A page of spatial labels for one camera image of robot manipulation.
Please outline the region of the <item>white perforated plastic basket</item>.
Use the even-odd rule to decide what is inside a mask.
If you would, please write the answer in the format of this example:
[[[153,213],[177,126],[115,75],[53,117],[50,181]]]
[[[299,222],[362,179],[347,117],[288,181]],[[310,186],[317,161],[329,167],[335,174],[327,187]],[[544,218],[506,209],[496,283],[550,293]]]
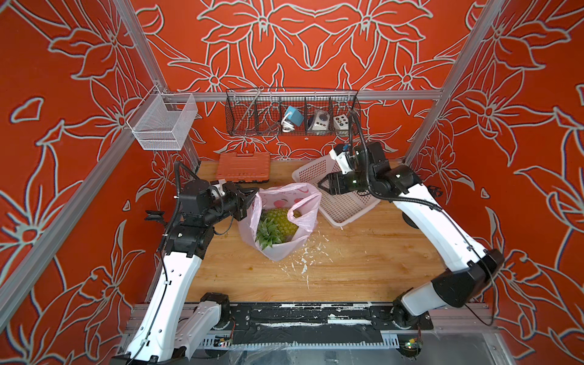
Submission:
[[[336,228],[343,228],[374,209],[380,200],[355,191],[339,194],[329,186],[329,175],[340,173],[341,168],[332,158],[326,156],[310,161],[292,173],[296,183],[308,183],[322,193],[319,212]]]

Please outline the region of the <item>pink plastic bag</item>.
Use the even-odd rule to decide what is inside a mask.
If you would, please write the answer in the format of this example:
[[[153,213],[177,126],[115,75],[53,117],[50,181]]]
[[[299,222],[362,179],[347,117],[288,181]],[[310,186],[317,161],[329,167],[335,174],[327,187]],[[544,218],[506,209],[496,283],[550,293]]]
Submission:
[[[305,182],[261,189],[238,224],[244,243],[272,261],[303,246],[317,225],[322,193]]]

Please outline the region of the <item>pineapple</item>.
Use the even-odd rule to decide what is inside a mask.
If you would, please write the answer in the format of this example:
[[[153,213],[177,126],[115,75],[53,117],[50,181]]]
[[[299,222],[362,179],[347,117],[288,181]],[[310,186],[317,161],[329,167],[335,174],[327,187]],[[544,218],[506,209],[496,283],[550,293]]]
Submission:
[[[287,217],[287,208],[263,211],[256,230],[256,239],[261,249],[287,243],[298,230],[298,226]]]

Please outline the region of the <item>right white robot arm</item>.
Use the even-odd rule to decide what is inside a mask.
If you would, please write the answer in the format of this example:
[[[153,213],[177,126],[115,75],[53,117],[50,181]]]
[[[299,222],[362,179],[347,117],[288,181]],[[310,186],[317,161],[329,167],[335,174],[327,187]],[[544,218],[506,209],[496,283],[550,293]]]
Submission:
[[[440,254],[447,267],[445,272],[394,301],[392,319],[400,328],[412,326],[430,310],[465,306],[494,283],[503,265],[503,254],[498,249],[486,249],[468,235],[409,167],[374,164],[348,173],[330,173],[318,186],[331,196],[359,192],[392,202]]]

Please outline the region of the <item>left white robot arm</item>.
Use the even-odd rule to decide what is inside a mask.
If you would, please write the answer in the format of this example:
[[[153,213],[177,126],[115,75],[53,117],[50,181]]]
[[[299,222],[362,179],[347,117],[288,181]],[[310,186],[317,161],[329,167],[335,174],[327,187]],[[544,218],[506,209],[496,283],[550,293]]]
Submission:
[[[225,219],[246,218],[257,188],[233,182],[188,182],[176,195],[176,208],[161,243],[161,274],[147,312],[124,354],[112,364],[188,364],[207,334],[230,322],[226,294],[207,293],[190,317],[180,316],[190,285]]]

